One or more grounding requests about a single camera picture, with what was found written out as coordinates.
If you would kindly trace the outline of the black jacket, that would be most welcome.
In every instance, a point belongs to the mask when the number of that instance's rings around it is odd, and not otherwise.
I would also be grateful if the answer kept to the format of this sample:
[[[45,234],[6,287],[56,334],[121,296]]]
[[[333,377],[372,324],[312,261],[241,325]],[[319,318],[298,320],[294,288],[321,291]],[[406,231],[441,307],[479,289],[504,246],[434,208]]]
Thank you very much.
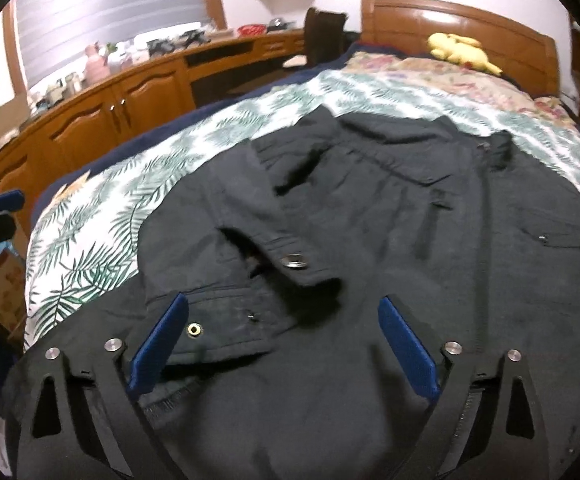
[[[173,292],[132,400],[126,339]],[[385,296],[440,338],[434,402]],[[580,191],[507,131],[317,108],[179,180],[4,396],[19,479],[580,479]]]

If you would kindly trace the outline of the palm leaf print bedsheet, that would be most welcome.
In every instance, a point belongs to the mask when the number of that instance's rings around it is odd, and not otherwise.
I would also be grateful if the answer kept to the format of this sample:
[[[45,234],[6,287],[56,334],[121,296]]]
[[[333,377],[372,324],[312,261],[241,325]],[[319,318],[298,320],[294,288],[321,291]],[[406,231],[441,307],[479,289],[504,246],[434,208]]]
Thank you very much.
[[[230,105],[101,174],[86,172],[65,185],[30,236],[26,346],[89,300],[136,274],[141,223],[180,178],[241,141],[294,125],[319,106],[334,115],[446,116],[461,131],[476,136],[506,130],[522,151],[580,191],[576,126],[558,127],[441,90],[405,84],[386,74],[324,70],[303,84],[274,86],[258,98]]]

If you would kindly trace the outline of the long wooden desk cabinet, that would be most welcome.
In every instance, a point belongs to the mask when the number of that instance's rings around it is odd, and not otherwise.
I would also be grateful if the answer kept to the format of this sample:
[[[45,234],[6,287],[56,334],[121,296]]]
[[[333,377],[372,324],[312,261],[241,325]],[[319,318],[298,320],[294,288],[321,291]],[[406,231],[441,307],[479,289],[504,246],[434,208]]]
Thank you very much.
[[[142,133],[224,99],[303,49],[304,34],[294,29],[211,42],[123,70],[58,104],[2,148],[0,193],[24,193],[16,218],[29,232],[32,207],[51,183]]]

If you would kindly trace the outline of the pink bottle on desk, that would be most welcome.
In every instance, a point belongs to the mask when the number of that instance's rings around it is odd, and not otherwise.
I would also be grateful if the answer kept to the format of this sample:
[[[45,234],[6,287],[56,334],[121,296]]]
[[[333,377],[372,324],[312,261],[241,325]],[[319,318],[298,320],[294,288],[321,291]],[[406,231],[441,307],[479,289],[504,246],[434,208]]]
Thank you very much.
[[[110,67],[107,66],[107,59],[100,54],[97,44],[89,44],[84,49],[84,54],[87,56],[87,62],[84,66],[84,81],[87,82],[88,86],[93,86],[111,76]]]

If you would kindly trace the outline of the grey window blind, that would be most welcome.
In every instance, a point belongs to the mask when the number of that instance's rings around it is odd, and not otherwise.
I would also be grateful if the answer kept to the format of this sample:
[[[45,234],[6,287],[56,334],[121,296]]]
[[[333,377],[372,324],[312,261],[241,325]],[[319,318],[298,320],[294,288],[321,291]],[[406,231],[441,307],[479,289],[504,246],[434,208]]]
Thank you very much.
[[[142,32],[207,23],[205,0],[15,0],[24,74],[32,87],[84,56]]]

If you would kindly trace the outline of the black gadget on desk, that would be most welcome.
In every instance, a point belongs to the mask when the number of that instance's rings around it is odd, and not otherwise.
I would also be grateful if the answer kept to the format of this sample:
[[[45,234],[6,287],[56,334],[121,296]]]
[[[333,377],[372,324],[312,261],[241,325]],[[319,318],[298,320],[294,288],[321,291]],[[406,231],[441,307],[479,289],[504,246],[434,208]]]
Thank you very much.
[[[177,50],[186,50],[190,47],[204,46],[211,40],[206,36],[204,30],[193,29],[184,32],[182,35],[169,39],[154,39],[148,42],[148,52],[151,58],[168,55]]]

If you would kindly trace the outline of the floral quilt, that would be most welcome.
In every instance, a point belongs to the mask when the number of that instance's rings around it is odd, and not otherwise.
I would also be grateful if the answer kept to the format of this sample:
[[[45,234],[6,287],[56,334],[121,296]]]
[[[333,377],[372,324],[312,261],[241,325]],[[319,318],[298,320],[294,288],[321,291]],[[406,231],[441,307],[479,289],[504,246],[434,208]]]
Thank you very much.
[[[454,96],[519,113],[562,127],[574,128],[575,120],[554,96],[532,98],[509,80],[460,67],[435,58],[399,58],[393,54],[355,52],[345,72],[381,73],[412,86],[433,88]]]

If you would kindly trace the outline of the yellow Pikachu plush toy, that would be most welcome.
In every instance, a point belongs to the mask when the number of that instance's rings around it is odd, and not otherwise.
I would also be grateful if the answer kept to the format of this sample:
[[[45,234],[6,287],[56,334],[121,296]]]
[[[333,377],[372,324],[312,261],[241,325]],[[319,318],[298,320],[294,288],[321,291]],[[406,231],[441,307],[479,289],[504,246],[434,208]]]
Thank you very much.
[[[490,61],[480,41],[474,38],[435,32],[427,38],[427,47],[433,58],[440,61],[494,76],[500,76],[503,73],[501,68]]]

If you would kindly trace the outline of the red basket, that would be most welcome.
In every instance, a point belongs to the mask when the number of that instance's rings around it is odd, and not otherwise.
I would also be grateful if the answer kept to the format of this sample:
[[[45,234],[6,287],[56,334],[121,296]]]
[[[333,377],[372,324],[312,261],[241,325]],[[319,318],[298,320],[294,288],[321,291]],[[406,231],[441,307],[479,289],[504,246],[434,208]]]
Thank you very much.
[[[239,37],[256,37],[265,35],[267,26],[265,24],[246,24],[237,29]]]

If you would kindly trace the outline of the wooden bed headboard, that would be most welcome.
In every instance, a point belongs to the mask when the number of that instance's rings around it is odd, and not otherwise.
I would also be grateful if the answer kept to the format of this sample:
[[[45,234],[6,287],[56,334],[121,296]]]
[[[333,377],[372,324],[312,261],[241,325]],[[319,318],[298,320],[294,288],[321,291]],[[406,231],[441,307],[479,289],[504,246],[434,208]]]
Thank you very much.
[[[510,18],[439,0],[361,0],[360,40],[407,54],[427,52],[427,37],[450,32],[479,40],[492,63],[531,96],[558,96],[555,40]]]

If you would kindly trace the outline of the dark wooden chair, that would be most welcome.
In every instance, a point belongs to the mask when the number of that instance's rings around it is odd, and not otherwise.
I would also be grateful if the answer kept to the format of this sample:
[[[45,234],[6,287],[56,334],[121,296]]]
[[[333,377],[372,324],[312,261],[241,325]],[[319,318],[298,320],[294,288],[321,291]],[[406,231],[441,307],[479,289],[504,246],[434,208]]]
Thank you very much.
[[[343,53],[346,13],[311,6],[305,15],[304,52],[308,67],[336,60]]]

